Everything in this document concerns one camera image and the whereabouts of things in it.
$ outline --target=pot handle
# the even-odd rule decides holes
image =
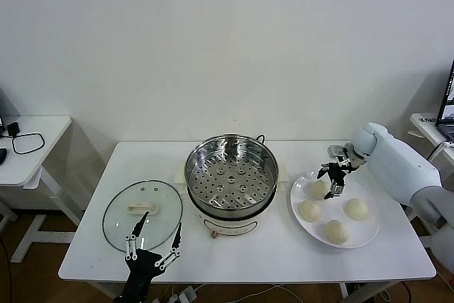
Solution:
[[[256,140],[257,140],[258,142],[262,143],[262,144],[265,143],[265,135],[260,134],[260,135],[256,138]]]

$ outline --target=glass lid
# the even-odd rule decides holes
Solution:
[[[126,236],[149,211],[137,247],[150,250],[164,243],[175,231],[182,217],[182,200],[175,188],[159,180],[132,184],[118,193],[107,206],[102,229],[107,241],[126,252]]]

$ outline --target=steamed bun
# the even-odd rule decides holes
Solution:
[[[338,220],[327,223],[324,231],[328,239],[336,244],[345,243],[350,238],[347,227]]]
[[[328,184],[322,180],[312,182],[309,186],[312,196],[318,200],[325,199],[326,193],[329,192]]]
[[[298,207],[299,214],[307,221],[317,221],[320,218],[320,207],[311,200],[304,200]]]
[[[345,206],[345,212],[351,219],[364,220],[369,215],[369,207],[363,200],[351,199]]]

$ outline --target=stainless steel steamer basket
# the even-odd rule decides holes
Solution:
[[[227,134],[198,144],[184,166],[188,193],[197,208],[215,219],[240,221],[268,207],[279,171],[262,137],[260,142]]]

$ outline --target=laptop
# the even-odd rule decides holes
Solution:
[[[438,113],[437,129],[449,140],[454,141],[454,61],[449,74],[448,86],[446,87],[445,96],[441,103],[440,112]]]

